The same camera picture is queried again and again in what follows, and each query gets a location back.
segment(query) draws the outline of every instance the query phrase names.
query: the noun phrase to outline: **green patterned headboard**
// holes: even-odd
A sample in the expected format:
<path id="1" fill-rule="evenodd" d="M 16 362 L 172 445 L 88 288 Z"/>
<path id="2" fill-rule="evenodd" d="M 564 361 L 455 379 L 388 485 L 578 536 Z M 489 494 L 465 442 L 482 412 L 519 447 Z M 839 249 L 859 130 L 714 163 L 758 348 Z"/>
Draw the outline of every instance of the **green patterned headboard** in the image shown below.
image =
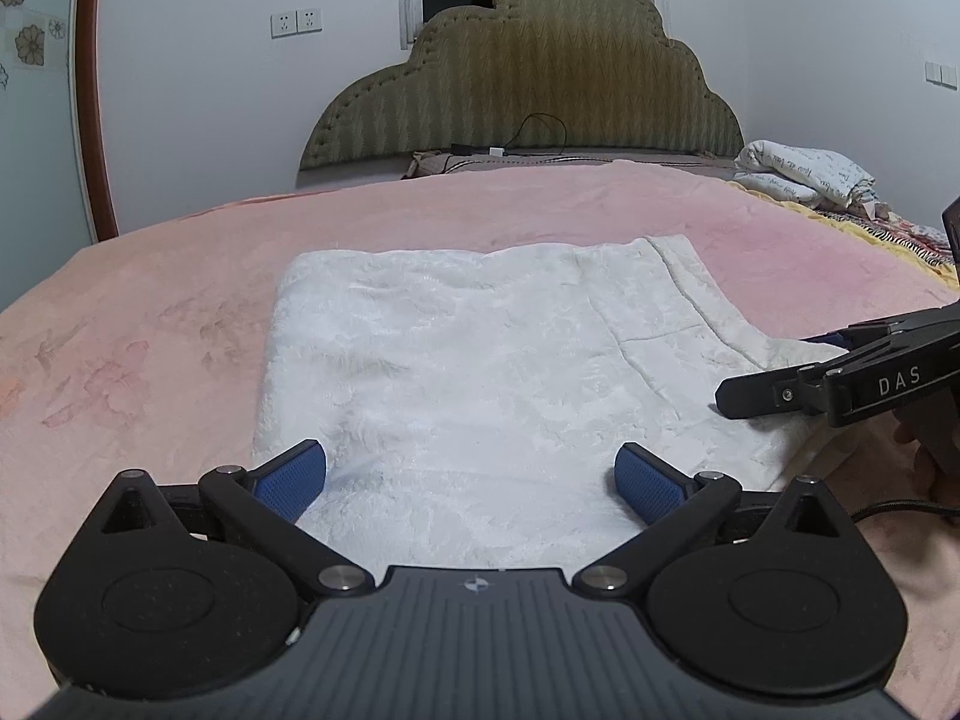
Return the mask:
<path id="1" fill-rule="evenodd" d="M 531 113 L 566 144 L 708 151 L 743 146 L 736 116 L 649 0 L 493 0 L 437 14 L 410 58 L 344 89 L 301 170 L 452 143 L 503 146 Z M 531 119 L 515 148 L 563 146 Z"/>

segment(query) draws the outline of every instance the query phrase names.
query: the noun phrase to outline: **gray ribbed surface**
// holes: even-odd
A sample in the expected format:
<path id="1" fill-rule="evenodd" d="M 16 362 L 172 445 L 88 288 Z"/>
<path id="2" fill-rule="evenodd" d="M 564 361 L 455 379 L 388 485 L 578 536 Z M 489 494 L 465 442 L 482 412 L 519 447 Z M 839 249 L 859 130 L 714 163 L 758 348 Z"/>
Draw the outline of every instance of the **gray ribbed surface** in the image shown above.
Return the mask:
<path id="1" fill-rule="evenodd" d="M 488 583 L 486 589 L 474 591 L 477 579 Z M 671 664 L 630 608 L 584 600 L 556 571 L 402 568 L 376 594 L 321 604 L 284 656 L 232 688 L 164 704 L 66 689 L 35 716 L 67 717 L 902 720 L 908 715 L 880 693 L 805 709 L 760 707 L 728 697 Z"/>

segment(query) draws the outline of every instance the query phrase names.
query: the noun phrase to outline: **folded white blanket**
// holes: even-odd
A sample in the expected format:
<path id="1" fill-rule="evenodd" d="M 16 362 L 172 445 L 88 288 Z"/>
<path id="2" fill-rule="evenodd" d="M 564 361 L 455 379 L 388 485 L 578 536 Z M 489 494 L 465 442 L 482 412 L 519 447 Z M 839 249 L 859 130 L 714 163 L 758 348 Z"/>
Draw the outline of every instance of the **folded white blanket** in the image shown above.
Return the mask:
<path id="1" fill-rule="evenodd" d="M 875 178 L 836 151 L 753 141 L 736 158 L 736 167 L 741 172 L 733 180 L 747 189 L 810 208 L 827 201 L 830 209 L 846 210 L 853 204 L 877 201 Z"/>
<path id="2" fill-rule="evenodd" d="M 378 578 L 570 573 L 641 527 L 611 483 L 623 442 L 752 490 L 822 458 L 819 418 L 728 421 L 712 399 L 837 352 L 747 324 L 685 238 L 315 252 L 280 286 L 254 459 L 319 440 L 328 483 L 301 527 Z"/>

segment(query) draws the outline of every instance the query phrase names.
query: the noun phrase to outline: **black cord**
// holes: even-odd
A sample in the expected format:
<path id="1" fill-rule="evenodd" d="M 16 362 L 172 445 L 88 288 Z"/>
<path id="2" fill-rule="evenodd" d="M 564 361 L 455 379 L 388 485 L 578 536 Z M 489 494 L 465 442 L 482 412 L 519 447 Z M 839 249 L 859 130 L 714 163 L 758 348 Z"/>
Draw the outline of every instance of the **black cord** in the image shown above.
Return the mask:
<path id="1" fill-rule="evenodd" d="M 510 138 L 510 140 L 507 141 L 507 143 L 505 143 L 505 145 L 503 146 L 503 148 L 504 148 L 504 149 L 510 148 L 510 146 L 512 146 L 512 145 L 514 144 L 514 141 L 515 141 L 517 138 L 520 138 L 520 133 L 523 132 L 523 127 L 526 127 L 527 122 L 529 122 L 530 119 L 533 119 L 535 116 L 536 116 L 536 117 L 544 117 L 544 116 L 545 116 L 546 118 L 554 119 L 555 122 L 559 122 L 559 123 L 560 123 L 560 126 L 563 127 L 563 146 L 560 148 L 560 151 L 557 152 L 557 156 L 561 156 L 561 155 L 563 154 L 563 152 L 566 151 L 566 143 L 568 142 L 568 129 L 566 129 L 566 124 L 563 122 L 563 119 L 561 119 L 559 116 L 554 116 L 552 113 L 530 113 L 530 114 L 527 114 L 526 118 L 520 123 L 520 129 L 517 129 L 517 133 L 516 133 L 512 138 Z"/>
<path id="2" fill-rule="evenodd" d="M 923 512 L 924 514 L 939 514 L 940 517 L 960 517 L 960 506 L 947 506 L 946 504 L 920 499 L 880 501 L 880 503 L 872 503 L 870 506 L 858 509 L 850 515 L 850 519 L 853 522 L 860 522 L 862 519 L 873 517 L 875 514 L 886 514 L 887 512 Z"/>

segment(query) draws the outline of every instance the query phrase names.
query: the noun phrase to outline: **blue gripper pad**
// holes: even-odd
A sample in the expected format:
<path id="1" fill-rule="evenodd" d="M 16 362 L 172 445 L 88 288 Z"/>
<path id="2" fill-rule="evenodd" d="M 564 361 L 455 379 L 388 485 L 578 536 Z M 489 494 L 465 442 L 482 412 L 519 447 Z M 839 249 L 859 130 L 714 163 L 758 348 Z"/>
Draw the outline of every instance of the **blue gripper pad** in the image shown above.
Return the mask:
<path id="1" fill-rule="evenodd" d="M 326 455 L 315 440 L 300 442 L 247 474 L 253 497 L 288 522 L 296 522 L 323 492 Z"/>
<path id="2" fill-rule="evenodd" d="M 613 462 L 616 491 L 647 525 L 685 503 L 697 484 L 637 443 L 626 443 Z"/>

